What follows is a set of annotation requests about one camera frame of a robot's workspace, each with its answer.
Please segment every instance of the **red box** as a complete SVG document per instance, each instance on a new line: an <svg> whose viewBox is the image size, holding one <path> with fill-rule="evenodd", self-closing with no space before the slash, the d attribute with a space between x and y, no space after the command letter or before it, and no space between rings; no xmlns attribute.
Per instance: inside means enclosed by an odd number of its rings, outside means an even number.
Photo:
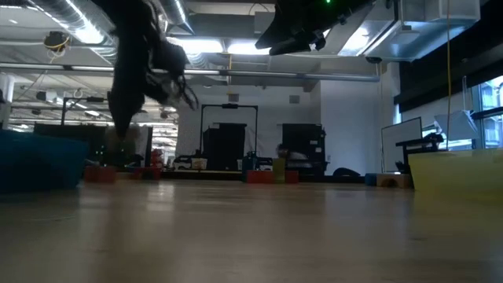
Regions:
<svg viewBox="0 0 503 283"><path fill-rule="evenodd" d="M285 183L298 184L299 183L299 172L298 171L285 171Z"/></svg>
<svg viewBox="0 0 503 283"><path fill-rule="evenodd" d="M84 181L85 182L97 182L97 174L99 172L99 167L96 166L86 166L84 169Z"/></svg>
<svg viewBox="0 0 503 283"><path fill-rule="evenodd" d="M117 172L115 167L88 166L84 170L85 182L115 183Z"/></svg>
<svg viewBox="0 0 503 283"><path fill-rule="evenodd" d="M248 184L274 184L274 174L272 171L248 170L246 176Z"/></svg>
<svg viewBox="0 0 503 283"><path fill-rule="evenodd" d="M158 181L158 180L160 180L161 171L162 171L162 169L158 168L158 167L139 167L139 168L135 168L134 171L133 171L133 179L141 180L141 179L143 179L143 174L145 172L152 172L152 179Z"/></svg>

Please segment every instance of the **yellow rope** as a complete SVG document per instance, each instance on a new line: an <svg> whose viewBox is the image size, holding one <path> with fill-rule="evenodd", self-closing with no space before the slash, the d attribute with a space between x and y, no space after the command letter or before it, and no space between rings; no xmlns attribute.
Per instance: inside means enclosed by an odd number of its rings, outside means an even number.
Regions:
<svg viewBox="0 0 503 283"><path fill-rule="evenodd" d="M447 0L447 86L449 91L449 99L447 102L447 133L446 133L446 149L449 151L449 136L450 136L450 98L453 93L452 76L450 71L450 0Z"/></svg>
<svg viewBox="0 0 503 283"><path fill-rule="evenodd" d="M60 44L58 44L58 45L55 45L55 46L48 46L48 45L45 45L45 44L44 44L44 46L45 46L46 48L51 49L51 50L52 50L52 49L56 49L56 48L58 48L58 52L59 52L59 49L60 49L62 46L66 45L66 44L68 43L68 41L70 41L70 37L67 37L67 38L66 38L66 40L65 40L63 43L60 43Z"/></svg>

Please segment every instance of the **wall vent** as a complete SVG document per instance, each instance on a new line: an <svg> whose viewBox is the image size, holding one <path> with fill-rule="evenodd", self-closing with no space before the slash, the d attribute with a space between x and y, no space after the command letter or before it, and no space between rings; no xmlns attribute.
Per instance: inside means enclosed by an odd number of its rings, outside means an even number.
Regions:
<svg viewBox="0 0 503 283"><path fill-rule="evenodd" d="M299 104L300 96L299 95L290 95L290 104Z"/></svg>
<svg viewBox="0 0 503 283"><path fill-rule="evenodd" d="M239 102L239 94L227 94L227 95L229 95L229 102L230 103Z"/></svg>

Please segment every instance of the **ceiling light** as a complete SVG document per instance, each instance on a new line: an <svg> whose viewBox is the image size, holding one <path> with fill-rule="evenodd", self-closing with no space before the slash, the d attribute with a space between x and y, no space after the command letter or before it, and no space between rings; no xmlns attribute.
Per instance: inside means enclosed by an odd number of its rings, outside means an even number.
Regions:
<svg viewBox="0 0 503 283"><path fill-rule="evenodd" d="M188 54L221 53L223 46L219 39L179 39Z"/></svg>
<svg viewBox="0 0 503 283"><path fill-rule="evenodd" d="M0 5L0 8L3 9L23 9L21 6L8 6L8 5Z"/></svg>
<svg viewBox="0 0 503 283"><path fill-rule="evenodd" d="M87 106L81 105L80 103L75 103L75 105L79 106L82 109L87 109Z"/></svg>
<svg viewBox="0 0 503 283"><path fill-rule="evenodd" d="M151 123L138 123L139 126L175 126L174 123L151 122Z"/></svg>
<svg viewBox="0 0 503 283"><path fill-rule="evenodd" d="M185 70L186 75L220 75L220 71L217 70Z"/></svg>
<svg viewBox="0 0 503 283"><path fill-rule="evenodd" d="M230 43L227 52L238 55L269 55L270 48L258 50L255 48L255 40L234 41Z"/></svg>
<svg viewBox="0 0 503 283"><path fill-rule="evenodd" d="M72 66L74 71L113 72L113 67Z"/></svg>
<svg viewBox="0 0 503 283"><path fill-rule="evenodd" d="M86 111L86 113L89 115L92 115L92 116L96 116L96 117L98 117L100 115L100 113L98 113L96 111Z"/></svg>

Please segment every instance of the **blue box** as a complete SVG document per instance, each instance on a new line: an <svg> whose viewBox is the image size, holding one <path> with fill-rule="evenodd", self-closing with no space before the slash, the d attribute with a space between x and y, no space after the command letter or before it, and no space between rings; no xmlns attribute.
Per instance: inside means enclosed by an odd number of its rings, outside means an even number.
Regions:
<svg viewBox="0 0 503 283"><path fill-rule="evenodd" d="M365 175L365 184L367 186L377 186L377 174Z"/></svg>
<svg viewBox="0 0 503 283"><path fill-rule="evenodd" d="M81 141L0 130L0 193L74 189L88 150Z"/></svg>

